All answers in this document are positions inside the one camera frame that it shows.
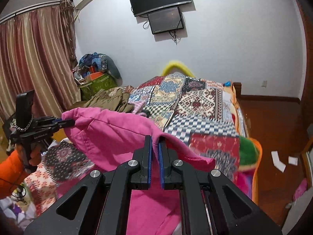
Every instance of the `silver bolt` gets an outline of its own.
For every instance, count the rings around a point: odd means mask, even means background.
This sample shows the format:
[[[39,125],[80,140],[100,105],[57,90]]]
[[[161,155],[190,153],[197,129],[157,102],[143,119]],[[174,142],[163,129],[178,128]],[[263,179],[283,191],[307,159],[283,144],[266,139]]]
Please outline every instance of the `silver bolt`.
[[[93,177],[93,178],[99,177],[100,176],[100,171],[95,169],[92,172],[90,172],[90,176]]]
[[[137,164],[138,164],[138,162],[136,160],[130,160],[128,162],[128,165],[131,166],[131,167],[136,166]]]
[[[213,169],[211,171],[212,176],[219,177],[221,175],[221,172],[218,169]]]
[[[173,163],[174,163],[175,166],[182,166],[184,162],[182,160],[178,160],[177,159]]]

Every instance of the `striped curtain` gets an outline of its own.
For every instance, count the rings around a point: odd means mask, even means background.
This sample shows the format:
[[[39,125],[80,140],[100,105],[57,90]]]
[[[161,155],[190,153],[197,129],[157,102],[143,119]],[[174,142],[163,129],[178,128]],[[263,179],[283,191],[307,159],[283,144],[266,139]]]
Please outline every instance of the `striped curtain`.
[[[16,95],[35,90],[35,117],[56,116],[80,93],[73,75],[60,6],[40,8],[0,25],[0,115],[15,112]]]

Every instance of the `white paper on floor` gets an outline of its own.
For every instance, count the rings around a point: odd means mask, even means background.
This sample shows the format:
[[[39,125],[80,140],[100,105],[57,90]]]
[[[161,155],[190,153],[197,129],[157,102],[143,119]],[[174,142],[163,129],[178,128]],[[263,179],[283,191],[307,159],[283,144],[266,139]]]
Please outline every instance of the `white paper on floor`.
[[[286,165],[279,160],[278,152],[272,151],[272,159],[274,166],[279,169],[281,172],[284,172]]]
[[[288,157],[288,163],[295,165],[295,166],[298,166],[298,158],[289,156]]]

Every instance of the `yellow fuzzy object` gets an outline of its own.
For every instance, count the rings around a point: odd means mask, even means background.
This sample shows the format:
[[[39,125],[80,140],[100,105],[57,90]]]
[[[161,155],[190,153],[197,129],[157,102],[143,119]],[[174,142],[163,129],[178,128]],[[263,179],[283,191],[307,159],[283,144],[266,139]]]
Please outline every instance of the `yellow fuzzy object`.
[[[188,67],[179,61],[169,62],[168,65],[164,68],[161,76],[168,75],[170,71],[173,70],[174,68],[181,70],[181,72],[186,76],[195,78],[195,75],[193,75],[193,73],[188,69]]]

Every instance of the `purple cloth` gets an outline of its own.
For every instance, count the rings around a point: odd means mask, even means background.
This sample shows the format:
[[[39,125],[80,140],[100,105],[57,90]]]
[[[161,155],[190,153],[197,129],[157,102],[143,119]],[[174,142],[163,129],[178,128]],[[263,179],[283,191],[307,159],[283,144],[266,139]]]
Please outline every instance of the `purple cloth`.
[[[151,188],[132,191],[127,235],[170,235],[180,222],[178,191],[165,191],[160,185],[157,161],[160,136],[175,146],[179,159],[196,169],[209,172],[215,166],[214,159],[196,155],[178,138],[162,132],[142,116],[89,107],[66,111],[62,119],[75,120],[75,127],[64,129],[66,135],[91,161],[107,171],[130,160],[134,150],[143,147],[145,135],[152,136]]]

